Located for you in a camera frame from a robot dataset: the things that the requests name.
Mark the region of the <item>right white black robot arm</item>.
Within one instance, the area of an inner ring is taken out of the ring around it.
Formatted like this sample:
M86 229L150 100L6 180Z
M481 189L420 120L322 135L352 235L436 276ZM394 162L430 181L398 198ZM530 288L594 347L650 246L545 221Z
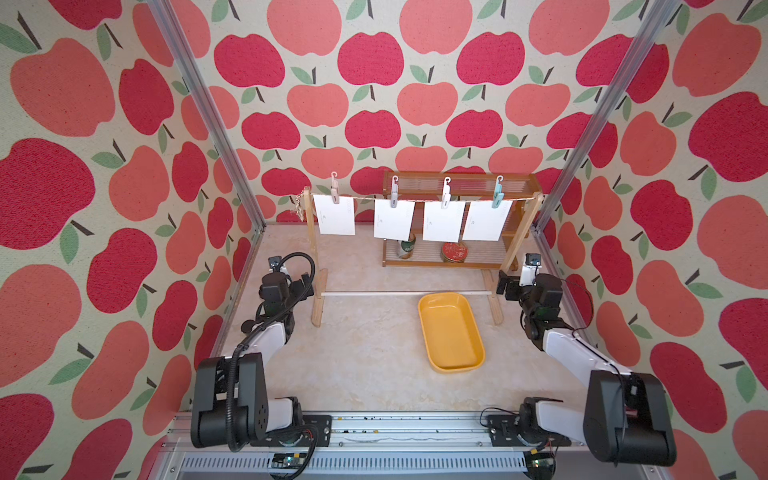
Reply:
M537 449L567 438L584 444L601 462L673 466L677 446L661 381L609 359L561 318L558 277L528 268L521 276L500 272L495 284L497 293L519 304L532 344L587 388L582 409L557 399L526 398L507 429L517 442Z

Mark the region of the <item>teal clothespin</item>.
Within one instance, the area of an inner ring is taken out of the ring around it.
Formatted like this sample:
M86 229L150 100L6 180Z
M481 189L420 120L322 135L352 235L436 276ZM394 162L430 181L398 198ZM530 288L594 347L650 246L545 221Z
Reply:
M503 192L503 181L504 177L502 175L498 175L495 180L494 184L494 192L493 192L493 199L491 208L497 209L501 206L502 201L504 200L504 192Z

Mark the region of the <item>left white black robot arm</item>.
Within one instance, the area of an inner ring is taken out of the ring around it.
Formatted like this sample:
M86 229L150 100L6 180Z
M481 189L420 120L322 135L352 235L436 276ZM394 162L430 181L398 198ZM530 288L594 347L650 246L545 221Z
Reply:
M295 397L272 398L266 366L287 345L296 305L314 295L316 266L304 252L269 259L254 317L243 324L244 338L228 356L202 360L192 400L190 439L196 448L226 446L237 452L272 438L306 440L314 449L329 427L306 420Z

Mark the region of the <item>white clothespin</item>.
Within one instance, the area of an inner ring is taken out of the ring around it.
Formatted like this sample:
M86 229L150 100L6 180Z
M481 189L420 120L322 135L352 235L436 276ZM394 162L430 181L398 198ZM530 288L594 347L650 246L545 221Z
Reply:
M450 177L445 177L444 180L443 180L442 193L441 193L441 208L442 209L447 209L449 207L449 204L450 204L451 199L452 199L450 183L451 183L451 178Z

